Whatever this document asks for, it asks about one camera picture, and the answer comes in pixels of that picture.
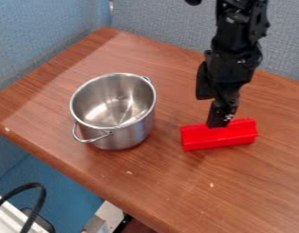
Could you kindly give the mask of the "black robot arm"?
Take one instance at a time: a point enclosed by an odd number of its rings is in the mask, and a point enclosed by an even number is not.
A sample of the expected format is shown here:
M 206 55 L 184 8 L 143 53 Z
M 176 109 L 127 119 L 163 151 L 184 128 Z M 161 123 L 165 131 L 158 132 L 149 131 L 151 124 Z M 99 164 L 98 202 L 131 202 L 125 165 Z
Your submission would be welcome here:
M 264 60 L 260 44 L 270 27 L 268 0 L 217 0 L 217 32 L 198 67 L 197 99 L 212 99 L 210 128 L 228 127 L 238 112 L 240 90 Z

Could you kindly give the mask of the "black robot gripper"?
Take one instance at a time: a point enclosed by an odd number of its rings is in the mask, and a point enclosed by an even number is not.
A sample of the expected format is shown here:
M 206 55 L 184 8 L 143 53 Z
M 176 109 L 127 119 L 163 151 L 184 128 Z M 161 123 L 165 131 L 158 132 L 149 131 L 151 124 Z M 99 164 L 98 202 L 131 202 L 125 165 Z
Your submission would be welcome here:
M 228 127 L 238 112 L 240 90 L 252 82 L 256 68 L 264 60 L 260 45 L 240 53 L 213 49 L 198 67 L 197 99 L 214 99 L 208 118 L 209 128 Z

